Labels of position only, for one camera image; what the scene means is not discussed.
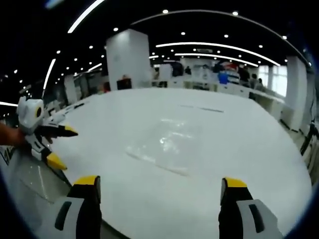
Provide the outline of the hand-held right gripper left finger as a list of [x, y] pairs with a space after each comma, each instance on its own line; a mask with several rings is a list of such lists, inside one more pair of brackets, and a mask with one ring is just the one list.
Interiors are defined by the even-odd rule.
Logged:
[[79, 178], [52, 204], [39, 228], [41, 239], [99, 239], [102, 223], [100, 176]]

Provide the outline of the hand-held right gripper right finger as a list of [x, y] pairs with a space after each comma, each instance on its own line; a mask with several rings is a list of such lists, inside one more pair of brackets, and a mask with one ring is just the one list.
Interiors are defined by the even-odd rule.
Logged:
[[283, 238], [277, 217], [239, 179], [222, 179], [218, 221], [220, 239]]

